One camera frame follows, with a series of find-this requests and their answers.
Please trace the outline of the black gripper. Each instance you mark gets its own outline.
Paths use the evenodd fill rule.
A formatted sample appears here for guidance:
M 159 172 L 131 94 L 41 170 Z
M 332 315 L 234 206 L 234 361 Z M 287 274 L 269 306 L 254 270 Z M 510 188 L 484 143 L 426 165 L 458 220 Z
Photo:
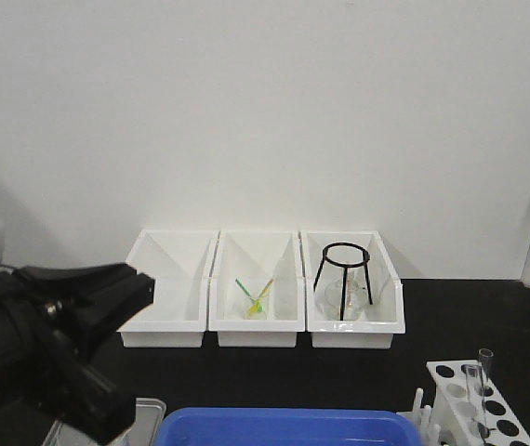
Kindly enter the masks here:
M 127 263 L 0 270 L 0 359 L 35 354 L 34 329 L 89 358 L 106 337 L 153 303 L 155 279 Z

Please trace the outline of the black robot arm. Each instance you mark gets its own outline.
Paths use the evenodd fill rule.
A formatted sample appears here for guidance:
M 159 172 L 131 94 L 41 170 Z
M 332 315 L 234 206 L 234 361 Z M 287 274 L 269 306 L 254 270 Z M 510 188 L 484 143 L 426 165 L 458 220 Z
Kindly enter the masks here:
M 91 360 L 154 286 L 127 263 L 0 269 L 0 409 L 23 401 L 101 445 L 129 430 L 135 396 Z

